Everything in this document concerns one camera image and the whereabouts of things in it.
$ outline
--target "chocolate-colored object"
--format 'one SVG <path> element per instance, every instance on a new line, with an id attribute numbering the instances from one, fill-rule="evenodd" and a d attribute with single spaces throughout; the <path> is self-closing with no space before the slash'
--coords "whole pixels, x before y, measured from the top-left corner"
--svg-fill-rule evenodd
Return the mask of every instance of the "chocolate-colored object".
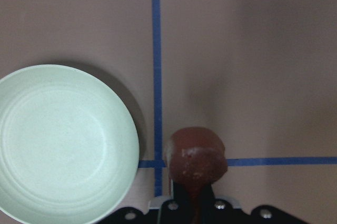
<path id="1" fill-rule="evenodd" d="M 164 158 L 171 179 L 194 198 L 203 186 L 219 180 L 227 171 L 224 152 L 222 141 L 210 129 L 189 127 L 172 135 Z"/>

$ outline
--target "brown object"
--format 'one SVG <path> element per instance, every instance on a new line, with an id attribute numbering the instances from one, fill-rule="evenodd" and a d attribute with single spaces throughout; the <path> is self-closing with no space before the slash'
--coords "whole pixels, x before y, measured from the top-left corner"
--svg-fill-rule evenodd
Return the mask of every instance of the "brown object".
<path id="1" fill-rule="evenodd" d="M 219 180 L 227 171 L 225 146 L 210 129 L 182 128 L 165 146 L 164 159 L 170 178 L 184 186 L 195 210 L 192 223 L 200 222 L 198 195 L 205 185 Z"/>

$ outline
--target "painter's tape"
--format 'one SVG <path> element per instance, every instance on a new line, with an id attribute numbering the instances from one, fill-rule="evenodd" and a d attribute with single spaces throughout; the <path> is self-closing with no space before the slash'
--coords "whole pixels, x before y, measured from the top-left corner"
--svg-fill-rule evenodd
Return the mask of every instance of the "painter's tape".
<path id="1" fill-rule="evenodd" d="M 337 165 L 337 157 L 267 157 L 227 159 L 228 166 Z M 141 160 L 139 168 L 164 168 L 163 160 Z"/>
<path id="2" fill-rule="evenodd" d="M 162 162 L 162 52 L 160 0 L 152 0 L 153 89 L 154 89 L 154 161 Z M 154 167 L 154 196 L 162 194 L 162 168 Z"/>

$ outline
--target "scoop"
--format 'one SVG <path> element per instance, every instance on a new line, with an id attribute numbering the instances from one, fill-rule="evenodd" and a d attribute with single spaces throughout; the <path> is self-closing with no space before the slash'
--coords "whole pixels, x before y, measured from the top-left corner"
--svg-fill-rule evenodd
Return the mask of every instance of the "scoop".
<path id="1" fill-rule="evenodd" d="M 204 186 L 219 180 L 227 171 L 222 140 L 210 129 L 188 127 L 176 131 L 164 149 L 170 178 L 190 196 L 197 222 L 197 198 Z"/>

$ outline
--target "blue tape line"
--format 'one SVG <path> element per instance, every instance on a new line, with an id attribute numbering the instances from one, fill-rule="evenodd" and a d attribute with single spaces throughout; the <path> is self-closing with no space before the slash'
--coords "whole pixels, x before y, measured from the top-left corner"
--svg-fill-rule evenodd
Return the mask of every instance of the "blue tape line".
<path id="1" fill-rule="evenodd" d="M 154 85 L 154 159 L 162 161 L 162 52 L 160 0 L 152 0 L 153 85 Z M 155 196 L 162 195 L 162 167 L 155 169 Z"/>
<path id="2" fill-rule="evenodd" d="M 139 168 L 164 168 L 165 163 L 163 160 L 140 160 Z"/>
<path id="3" fill-rule="evenodd" d="M 269 157 L 228 159 L 228 166 L 337 165 L 337 157 Z"/>
<path id="4" fill-rule="evenodd" d="M 337 165 L 337 157 L 267 157 L 227 159 L 228 166 Z M 142 160 L 139 168 L 164 168 L 163 160 Z"/>

